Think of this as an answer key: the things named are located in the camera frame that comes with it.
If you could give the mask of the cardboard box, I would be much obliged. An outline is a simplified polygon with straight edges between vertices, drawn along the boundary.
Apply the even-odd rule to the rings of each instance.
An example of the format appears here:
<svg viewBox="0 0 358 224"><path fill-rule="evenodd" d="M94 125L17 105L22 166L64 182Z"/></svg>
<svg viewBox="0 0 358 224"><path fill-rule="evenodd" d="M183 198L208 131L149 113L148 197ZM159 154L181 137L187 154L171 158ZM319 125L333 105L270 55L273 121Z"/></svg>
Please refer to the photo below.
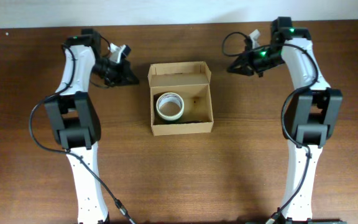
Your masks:
<svg viewBox="0 0 358 224"><path fill-rule="evenodd" d="M214 124L211 75L206 62L155 63L150 66L153 135L211 132ZM193 120L203 123L183 124Z"/></svg>

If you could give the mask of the black slim pen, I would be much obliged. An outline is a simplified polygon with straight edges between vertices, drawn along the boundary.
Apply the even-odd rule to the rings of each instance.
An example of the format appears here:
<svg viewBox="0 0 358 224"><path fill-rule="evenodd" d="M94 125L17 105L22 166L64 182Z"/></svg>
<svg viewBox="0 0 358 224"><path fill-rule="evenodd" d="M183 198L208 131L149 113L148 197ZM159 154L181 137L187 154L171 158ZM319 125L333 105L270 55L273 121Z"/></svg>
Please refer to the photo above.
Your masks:
<svg viewBox="0 0 358 224"><path fill-rule="evenodd" d="M192 123L203 123L202 120L193 120L193 121L185 121L183 124L192 124Z"/></svg>

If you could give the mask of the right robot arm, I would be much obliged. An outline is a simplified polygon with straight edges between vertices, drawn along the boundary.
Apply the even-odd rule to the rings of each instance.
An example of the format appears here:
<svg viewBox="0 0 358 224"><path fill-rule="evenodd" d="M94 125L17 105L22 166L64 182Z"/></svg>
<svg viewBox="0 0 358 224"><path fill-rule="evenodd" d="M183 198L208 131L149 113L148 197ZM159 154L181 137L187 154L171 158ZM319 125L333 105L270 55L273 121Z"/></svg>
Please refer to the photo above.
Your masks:
<svg viewBox="0 0 358 224"><path fill-rule="evenodd" d="M280 112L288 143L285 193L277 211L264 223L316 223L311 208L316 167L333 135L343 95L323 77L307 28L294 27L290 17L278 17L270 25L269 44L260 45L259 35L255 30L244 36L244 51L233 54L235 60L226 70L262 77L265 71L286 65L294 87Z"/></svg>

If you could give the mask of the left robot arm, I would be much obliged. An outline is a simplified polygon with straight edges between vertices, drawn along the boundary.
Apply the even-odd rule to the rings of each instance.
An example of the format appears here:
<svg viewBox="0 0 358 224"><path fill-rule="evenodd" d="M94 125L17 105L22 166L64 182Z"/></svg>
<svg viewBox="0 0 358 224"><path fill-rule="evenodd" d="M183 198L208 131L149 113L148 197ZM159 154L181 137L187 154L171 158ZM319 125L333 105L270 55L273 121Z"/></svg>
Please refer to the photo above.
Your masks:
<svg viewBox="0 0 358 224"><path fill-rule="evenodd" d="M105 38L94 29L82 29L80 35L63 43L66 62L56 92L45 99L45 106L55 141L67 156L73 173L78 202L78 223L109 223L109 210L103 190L107 185L98 170L98 146L101 123L88 94L92 74L97 74L106 88L139 84L126 59L127 45L108 44L101 53Z"/></svg>

